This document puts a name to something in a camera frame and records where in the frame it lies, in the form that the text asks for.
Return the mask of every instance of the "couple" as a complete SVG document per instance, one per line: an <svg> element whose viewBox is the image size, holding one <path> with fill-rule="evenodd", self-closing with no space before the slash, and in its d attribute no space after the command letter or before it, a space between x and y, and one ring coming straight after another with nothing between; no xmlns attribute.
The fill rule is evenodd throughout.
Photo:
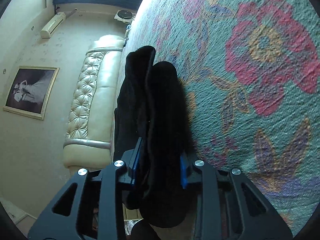
<svg viewBox="0 0 320 240"><path fill-rule="evenodd" d="M42 104L44 97L47 94L50 80L51 73L50 71L46 71L44 76L33 85L28 85L26 80L21 83L16 83L13 90L14 99L17 102L23 100L31 103Z"/></svg>

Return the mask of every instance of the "gold picture frame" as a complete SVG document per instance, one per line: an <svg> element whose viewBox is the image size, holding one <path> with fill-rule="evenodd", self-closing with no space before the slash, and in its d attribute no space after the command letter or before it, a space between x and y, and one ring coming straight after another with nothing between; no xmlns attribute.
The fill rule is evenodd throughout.
<svg viewBox="0 0 320 240"><path fill-rule="evenodd" d="M59 67L19 66L3 110L43 120Z"/></svg>

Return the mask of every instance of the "teal blanket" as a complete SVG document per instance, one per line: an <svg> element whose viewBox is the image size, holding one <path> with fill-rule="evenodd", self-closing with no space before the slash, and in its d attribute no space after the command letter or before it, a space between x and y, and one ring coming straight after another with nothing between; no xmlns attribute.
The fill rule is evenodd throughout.
<svg viewBox="0 0 320 240"><path fill-rule="evenodd" d="M308 0L143 0L124 49L176 67L199 158L240 168L297 234L320 196L320 19Z"/></svg>

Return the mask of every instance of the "air conditioner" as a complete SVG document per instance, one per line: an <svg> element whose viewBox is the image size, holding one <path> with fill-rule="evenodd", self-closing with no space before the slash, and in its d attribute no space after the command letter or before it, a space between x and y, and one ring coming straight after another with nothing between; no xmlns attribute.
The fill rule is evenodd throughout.
<svg viewBox="0 0 320 240"><path fill-rule="evenodd" d="M40 36L43 39L48 39L56 31L57 27L66 20L66 14L58 12L47 24L43 27L40 32Z"/></svg>
<svg viewBox="0 0 320 240"><path fill-rule="evenodd" d="M126 10L119 10L115 16L115 19L121 21L123 23L130 24L132 20L135 18L136 14L126 11Z"/></svg>

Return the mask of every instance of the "bed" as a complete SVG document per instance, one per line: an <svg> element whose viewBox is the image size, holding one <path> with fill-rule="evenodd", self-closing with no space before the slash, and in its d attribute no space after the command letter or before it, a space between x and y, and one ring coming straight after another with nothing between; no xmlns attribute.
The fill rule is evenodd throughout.
<svg viewBox="0 0 320 240"><path fill-rule="evenodd" d="M319 203L320 19L308 0L143 0L122 54L151 45L184 85L200 159L240 168L296 235Z"/></svg>

